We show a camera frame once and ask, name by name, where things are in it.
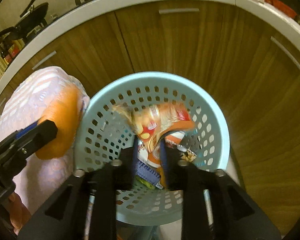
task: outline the snack bag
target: snack bag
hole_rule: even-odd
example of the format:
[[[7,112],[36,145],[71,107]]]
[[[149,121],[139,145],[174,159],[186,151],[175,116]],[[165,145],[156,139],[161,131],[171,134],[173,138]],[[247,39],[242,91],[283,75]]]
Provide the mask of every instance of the snack bag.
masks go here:
[[[194,122],[186,108],[181,104],[163,103],[152,105],[140,112],[117,105],[114,111],[125,116],[131,129],[143,141],[148,151],[148,163],[160,167],[160,152],[157,144],[162,135],[169,131],[191,130]]]

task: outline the laundry basket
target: laundry basket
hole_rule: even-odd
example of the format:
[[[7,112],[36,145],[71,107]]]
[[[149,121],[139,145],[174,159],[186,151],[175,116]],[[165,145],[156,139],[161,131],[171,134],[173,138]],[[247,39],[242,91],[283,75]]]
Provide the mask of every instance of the laundry basket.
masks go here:
[[[118,158],[122,148],[131,147],[134,134],[124,118],[112,113],[115,104],[135,111],[163,102],[188,108],[196,129],[187,135],[188,146],[197,154],[200,169],[225,169],[229,158],[226,120],[212,97],[188,79],[162,72],[143,72],[120,78],[99,91],[90,101],[77,132],[75,168],[100,169]],[[131,191],[117,191],[117,220],[132,225],[153,226],[182,217],[182,192],[149,190],[139,182]]]

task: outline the basket hole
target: basket hole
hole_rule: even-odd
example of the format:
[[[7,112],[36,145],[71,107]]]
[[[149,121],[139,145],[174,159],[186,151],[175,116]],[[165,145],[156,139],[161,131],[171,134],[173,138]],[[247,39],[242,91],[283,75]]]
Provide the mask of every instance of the basket hole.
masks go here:
[[[87,163],[92,163],[92,159],[91,158],[84,158],[85,159],[85,161],[87,162]]]
[[[212,163],[213,163],[213,158],[210,158],[210,159],[208,160],[208,165],[210,166]]]
[[[91,144],[92,140],[89,137],[86,137],[86,142],[89,143],[89,144]]]
[[[207,132],[210,132],[211,131],[211,124],[208,124],[207,125]]]
[[[88,148],[88,147],[85,147],[85,148],[84,148],[84,151],[85,151],[86,153],[91,153],[91,149]]]
[[[205,123],[207,120],[208,120],[208,117],[207,117],[206,114],[204,114],[204,115],[202,116],[202,122]]]
[[[210,153],[210,154],[213,154],[213,153],[214,153],[214,145],[211,146],[211,148],[210,148],[210,150],[209,150],[209,153]]]

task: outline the red object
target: red object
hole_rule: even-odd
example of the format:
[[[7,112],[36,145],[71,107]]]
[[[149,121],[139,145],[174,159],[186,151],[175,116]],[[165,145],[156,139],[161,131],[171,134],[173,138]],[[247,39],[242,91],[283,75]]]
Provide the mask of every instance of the red object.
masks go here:
[[[273,5],[292,19],[294,19],[297,15],[297,13],[293,9],[279,0],[265,0],[265,2]]]

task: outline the countertop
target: countertop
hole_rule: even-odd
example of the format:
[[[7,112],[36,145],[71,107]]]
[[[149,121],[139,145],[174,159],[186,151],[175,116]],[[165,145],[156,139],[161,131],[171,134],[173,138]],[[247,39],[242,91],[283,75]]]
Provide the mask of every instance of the countertop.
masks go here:
[[[42,30],[18,54],[0,79],[0,94],[13,76],[37,52],[68,30],[101,14],[120,8],[159,0],[93,0],[63,15]],[[275,7],[257,0],[208,0],[238,6],[282,33],[300,51],[300,25]]]

